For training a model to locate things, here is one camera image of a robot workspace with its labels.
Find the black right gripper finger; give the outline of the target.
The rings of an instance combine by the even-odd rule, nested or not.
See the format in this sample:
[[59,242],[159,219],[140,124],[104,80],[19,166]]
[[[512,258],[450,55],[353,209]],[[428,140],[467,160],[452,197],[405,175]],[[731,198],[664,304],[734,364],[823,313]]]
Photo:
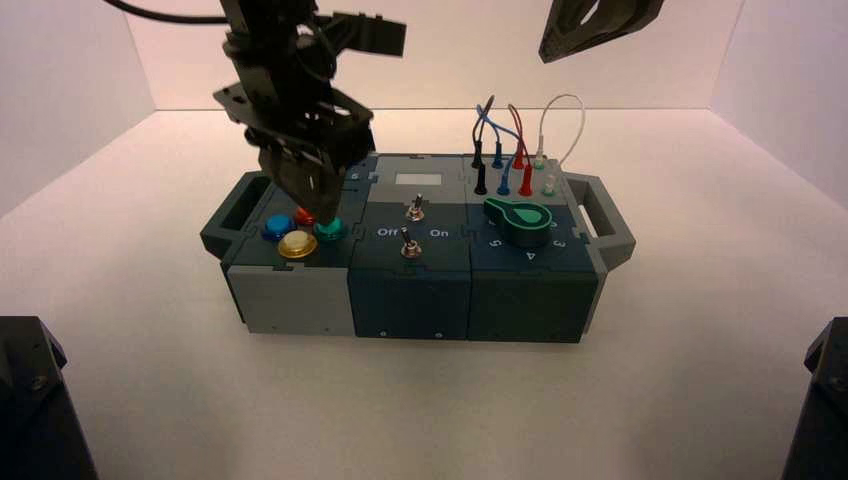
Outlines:
[[593,15],[596,1],[554,0],[539,46],[539,57],[545,64],[577,54],[587,48],[590,31],[587,17]]
[[663,0],[596,2],[593,15],[587,17],[586,29],[590,31],[590,40],[583,51],[642,30],[659,16],[664,4]]

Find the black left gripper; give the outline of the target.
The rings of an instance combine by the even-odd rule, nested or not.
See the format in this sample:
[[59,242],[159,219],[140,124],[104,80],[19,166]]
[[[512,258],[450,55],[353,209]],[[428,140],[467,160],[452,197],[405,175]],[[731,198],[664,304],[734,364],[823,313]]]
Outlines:
[[[332,88],[329,96],[309,106],[262,107],[235,83],[213,94],[229,119],[245,127],[244,137],[261,148],[265,174],[320,224],[331,222],[339,209],[346,168],[375,150],[373,112]],[[283,155],[303,156],[317,164],[305,168]]]

